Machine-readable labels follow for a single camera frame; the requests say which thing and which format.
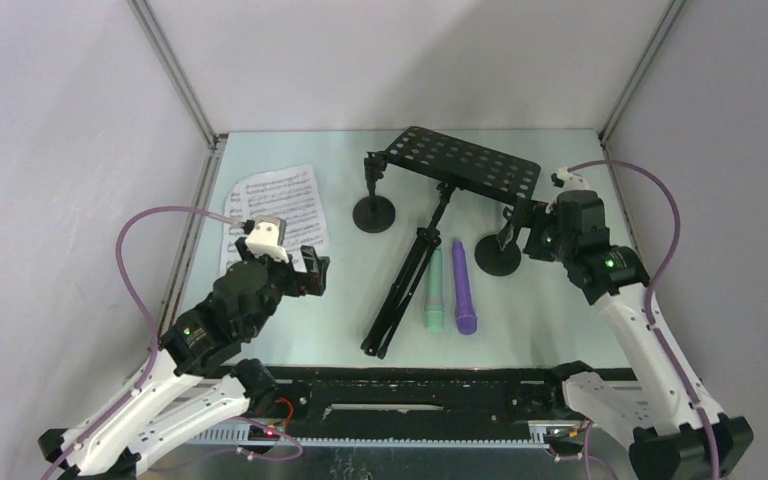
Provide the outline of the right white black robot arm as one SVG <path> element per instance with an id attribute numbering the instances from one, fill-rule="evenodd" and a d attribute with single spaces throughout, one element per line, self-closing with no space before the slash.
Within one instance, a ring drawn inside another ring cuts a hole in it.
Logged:
<path id="1" fill-rule="evenodd" d="M 657 307 L 653 282 L 636 252 L 610 240 L 605 208 L 591 190 L 564 191 L 551 204 L 521 199 L 504 211 L 497 242 L 514 244 L 528 229 L 523 253 L 558 262 L 619 342 L 642 401 L 608 386 L 581 361 L 553 369 L 541 392 L 556 418 L 577 412 L 628 452 L 639 479 L 722 479 L 748 450 L 754 433 L 728 416 L 678 348 Z"/>

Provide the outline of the black round microphone stand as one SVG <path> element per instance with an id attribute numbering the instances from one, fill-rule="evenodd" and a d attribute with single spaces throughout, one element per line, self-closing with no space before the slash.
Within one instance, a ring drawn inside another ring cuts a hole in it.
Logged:
<path id="1" fill-rule="evenodd" d="M 354 206 L 352 219 L 357 228 L 366 233 L 380 233 L 389 229 L 396 218 L 393 203 L 376 193 L 376 184 L 384 176 L 388 155 L 368 152 L 364 159 L 364 178 L 367 195 Z"/>
<path id="2" fill-rule="evenodd" d="M 503 209 L 505 224 L 495 234 L 482 237 L 475 246 L 474 258 L 485 273 L 504 277 L 513 274 L 521 263 L 521 251 L 517 245 L 521 226 L 513 219 L 514 209 Z"/>

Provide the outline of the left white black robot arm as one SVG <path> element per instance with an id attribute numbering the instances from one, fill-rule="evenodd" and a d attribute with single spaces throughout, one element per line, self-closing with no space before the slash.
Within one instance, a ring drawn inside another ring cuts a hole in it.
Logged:
<path id="1" fill-rule="evenodd" d="M 134 479 L 204 430 L 232 417 L 264 416 L 276 403 L 277 383 L 258 359 L 244 359 L 202 395 L 180 395 L 213 375 L 263 330 L 285 297 L 321 296 L 330 259 L 301 248 L 305 271 L 255 256 L 242 241 L 241 261 L 214 281 L 211 292 L 178 317 L 160 339 L 154 359 L 128 380 L 116 400 L 71 429 L 38 439 L 46 461 L 64 479 Z"/>

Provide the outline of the green toy microphone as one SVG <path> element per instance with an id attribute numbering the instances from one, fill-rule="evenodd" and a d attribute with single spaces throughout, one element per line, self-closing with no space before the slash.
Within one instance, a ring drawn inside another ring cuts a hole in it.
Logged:
<path id="1" fill-rule="evenodd" d="M 437 247 L 428 265 L 426 301 L 424 306 L 424 326 L 427 331 L 440 333 L 444 327 L 445 313 L 443 305 L 443 262 L 441 248 Z"/>

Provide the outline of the black music stand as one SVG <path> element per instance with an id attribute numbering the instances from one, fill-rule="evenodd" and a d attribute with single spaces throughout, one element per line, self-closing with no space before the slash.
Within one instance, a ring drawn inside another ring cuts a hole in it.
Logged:
<path id="1" fill-rule="evenodd" d="M 404 130 L 386 149 L 395 165 L 439 182 L 438 205 L 403 262 L 370 330 L 361 343 L 368 356 L 382 359 L 423 278 L 434 249 L 441 245 L 438 224 L 457 189 L 514 207 L 532 200 L 541 167 L 531 161 L 419 126 Z"/>

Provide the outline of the purple toy microphone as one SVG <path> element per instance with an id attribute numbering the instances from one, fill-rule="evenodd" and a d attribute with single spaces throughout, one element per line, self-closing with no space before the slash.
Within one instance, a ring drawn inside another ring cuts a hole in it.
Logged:
<path id="1" fill-rule="evenodd" d="M 451 248 L 455 290 L 455 324 L 461 335 L 477 332 L 478 319 L 472 303 L 466 252 L 463 242 L 454 239 Z"/>

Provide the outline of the white sheet music page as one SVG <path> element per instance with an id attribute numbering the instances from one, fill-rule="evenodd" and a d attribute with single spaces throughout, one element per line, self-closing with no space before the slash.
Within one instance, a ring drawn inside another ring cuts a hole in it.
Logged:
<path id="1" fill-rule="evenodd" d="M 301 246 L 322 252 L 330 237 L 313 166 L 284 168 L 237 181 L 224 204 L 228 217 L 277 217 L 286 222 L 282 246 L 293 254 Z"/>
<path id="2" fill-rule="evenodd" d="M 245 193 L 245 187 L 241 182 L 235 184 L 224 204 L 223 215 L 238 222 L 244 222 L 249 218 L 250 207 Z M 241 260 L 236 247 L 236 241 L 244 234 L 244 229 L 239 225 L 223 224 L 220 248 L 220 260 L 218 274 L 224 275 L 228 268 Z"/>

